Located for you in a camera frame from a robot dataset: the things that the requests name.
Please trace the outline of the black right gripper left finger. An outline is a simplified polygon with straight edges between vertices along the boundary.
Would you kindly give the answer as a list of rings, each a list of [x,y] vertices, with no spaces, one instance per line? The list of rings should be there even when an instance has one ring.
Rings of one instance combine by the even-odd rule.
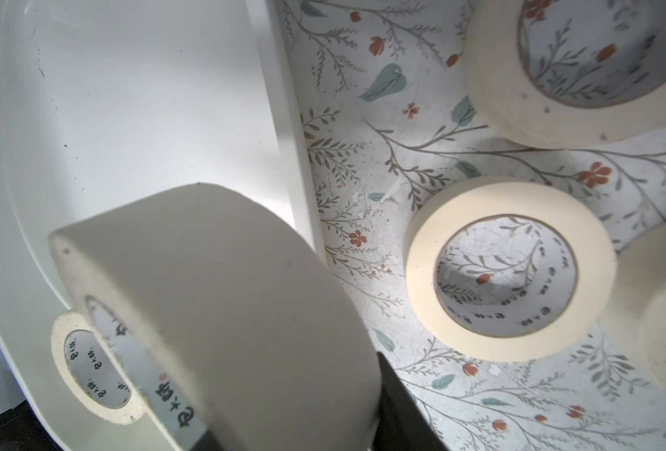
[[[223,451],[224,448],[214,435],[207,430],[201,435],[199,441],[191,448],[191,451]]]

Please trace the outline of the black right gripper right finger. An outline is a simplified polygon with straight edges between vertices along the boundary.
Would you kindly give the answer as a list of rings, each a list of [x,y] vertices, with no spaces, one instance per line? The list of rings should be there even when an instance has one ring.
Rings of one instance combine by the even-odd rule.
[[[372,450],[447,451],[385,355],[377,353],[377,357],[382,374],[382,390],[379,426],[373,438]]]

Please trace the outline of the masking tape roll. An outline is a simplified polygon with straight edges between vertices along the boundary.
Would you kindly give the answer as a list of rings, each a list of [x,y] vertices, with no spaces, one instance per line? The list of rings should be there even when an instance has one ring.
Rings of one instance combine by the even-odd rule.
[[[605,308],[616,251],[571,195],[510,177],[458,182],[432,197],[404,246],[409,299],[444,344],[494,362],[575,344]]]
[[[636,238],[619,254],[601,327],[666,392],[666,223]]]
[[[307,242],[230,189],[190,184],[63,227],[77,310],[176,450],[368,450],[382,376]]]
[[[607,145],[666,127],[666,1],[482,1],[465,89],[505,139]]]

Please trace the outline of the white plastic storage tray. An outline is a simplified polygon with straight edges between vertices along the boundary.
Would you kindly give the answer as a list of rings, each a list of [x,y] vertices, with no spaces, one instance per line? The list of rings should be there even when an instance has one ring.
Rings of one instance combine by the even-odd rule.
[[[282,30],[271,1],[0,1],[0,347],[69,450],[166,450],[143,418],[87,410],[53,363],[71,301],[47,239],[195,182],[323,238]]]

